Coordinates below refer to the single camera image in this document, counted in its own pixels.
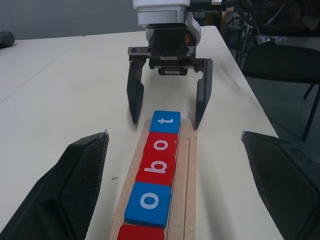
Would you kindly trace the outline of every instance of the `black object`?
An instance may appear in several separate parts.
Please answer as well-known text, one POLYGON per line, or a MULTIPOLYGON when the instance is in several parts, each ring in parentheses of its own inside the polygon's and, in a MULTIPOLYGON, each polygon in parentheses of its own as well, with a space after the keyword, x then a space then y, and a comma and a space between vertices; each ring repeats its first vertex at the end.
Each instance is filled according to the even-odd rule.
POLYGON ((236 5, 240 17, 256 28, 258 35, 266 31, 290 29, 305 13, 305 0, 243 0, 236 5))
POLYGON ((11 47, 15 43, 15 36, 10 31, 0 31, 0 48, 11 47))
POLYGON ((220 5, 212 5, 211 0, 190 0, 187 10, 188 12, 224 10, 226 8, 225 4, 225 0, 222 0, 220 5))
MULTIPOLYGON (((257 30, 252 29, 251 35, 258 35, 257 30)), ((320 24, 316 30, 310 30, 307 27, 301 28, 299 23, 297 26, 282 29, 282 30, 265 30, 263 32, 265 36, 286 36, 286 37, 305 37, 305 38, 319 38, 320 37, 320 24)))
POLYGON ((284 240, 319 240, 320 169, 290 142, 246 131, 259 195, 284 240))
MULTIPOLYGON (((246 57, 242 73, 246 77, 320 85, 320 52, 310 48, 266 42, 253 48, 246 57)), ((308 89, 304 99, 312 88, 308 89)), ((318 88, 302 140, 308 137, 320 100, 318 88)))
POLYGON ((208 105, 212 91, 213 61, 196 58, 196 39, 186 29, 154 29, 148 47, 129 47, 129 76, 127 96, 134 124, 138 124, 144 97, 141 83, 142 69, 149 59, 150 69, 158 69, 160 75, 185 76, 188 69, 201 71, 203 78, 197 83, 195 121, 197 129, 208 105))
POLYGON ((67 147, 31 189, 0 234, 1 240, 84 240, 98 200, 108 133, 67 147))

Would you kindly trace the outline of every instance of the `wooden tray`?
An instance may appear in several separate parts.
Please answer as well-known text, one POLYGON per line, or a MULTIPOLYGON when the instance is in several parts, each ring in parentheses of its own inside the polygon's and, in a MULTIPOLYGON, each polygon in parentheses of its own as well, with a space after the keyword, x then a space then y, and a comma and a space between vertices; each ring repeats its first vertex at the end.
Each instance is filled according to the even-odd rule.
MULTIPOLYGON (((151 119, 142 129, 120 199, 115 209, 107 240, 117 240, 120 227, 125 224, 125 210, 142 160, 149 135, 151 119)), ((194 240, 196 238, 196 179, 197 132, 190 119, 182 119, 178 140, 175 174, 167 227, 166 240, 194 240)))

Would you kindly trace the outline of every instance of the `black chair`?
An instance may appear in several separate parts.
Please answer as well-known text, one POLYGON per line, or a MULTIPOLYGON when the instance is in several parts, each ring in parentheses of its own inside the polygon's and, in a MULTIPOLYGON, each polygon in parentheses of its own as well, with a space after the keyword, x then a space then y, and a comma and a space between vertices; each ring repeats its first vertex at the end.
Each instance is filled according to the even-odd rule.
MULTIPOLYGON (((320 52, 310 48, 266 42, 249 51, 242 73, 250 78, 311 84, 303 97, 306 99, 312 88, 320 85, 320 52)), ((302 141, 306 141, 308 137, 319 100, 320 88, 318 87, 302 141)))

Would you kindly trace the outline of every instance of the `white table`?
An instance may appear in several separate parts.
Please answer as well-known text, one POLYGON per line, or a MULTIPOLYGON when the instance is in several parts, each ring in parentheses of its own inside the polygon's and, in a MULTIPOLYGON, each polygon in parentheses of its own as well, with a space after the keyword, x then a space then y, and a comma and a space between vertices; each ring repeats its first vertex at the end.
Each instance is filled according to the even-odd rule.
MULTIPOLYGON (((86 238, 104 240, 146 119, 155 110, 194 117, 201 73, 159 76, 146 64, 140 124, 133 127, 129 46, 147 46, 145 33, 83 37, 0 104, 0 229, 68 144, 107 129, 101 191, 86 238)), ((213 59, 213 84, 197 138, 196 239, 282 240, 241 142, 243 130, 276 133, 215 27, 202 28, 197 57, 213 59)))
POLYGON ((81 36, 17 40, 0 50, 0 103, 48 66, 81 36))

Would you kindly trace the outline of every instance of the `red letter block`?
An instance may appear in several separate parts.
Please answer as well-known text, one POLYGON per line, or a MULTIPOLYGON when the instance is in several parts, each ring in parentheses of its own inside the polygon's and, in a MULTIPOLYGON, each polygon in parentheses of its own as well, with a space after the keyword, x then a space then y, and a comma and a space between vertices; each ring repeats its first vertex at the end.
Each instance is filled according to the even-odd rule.
POLYGON ((122 225, 117 240, 164 240, 164 230, 158 227, 122 225))
POLYGON ((172 186, 176 167, 174 156, 145 154, 142 157, 136 182, 172 186))
POLYGON ((178 134, 150 132, 143 154, 175 157, 178 143, 178 134))

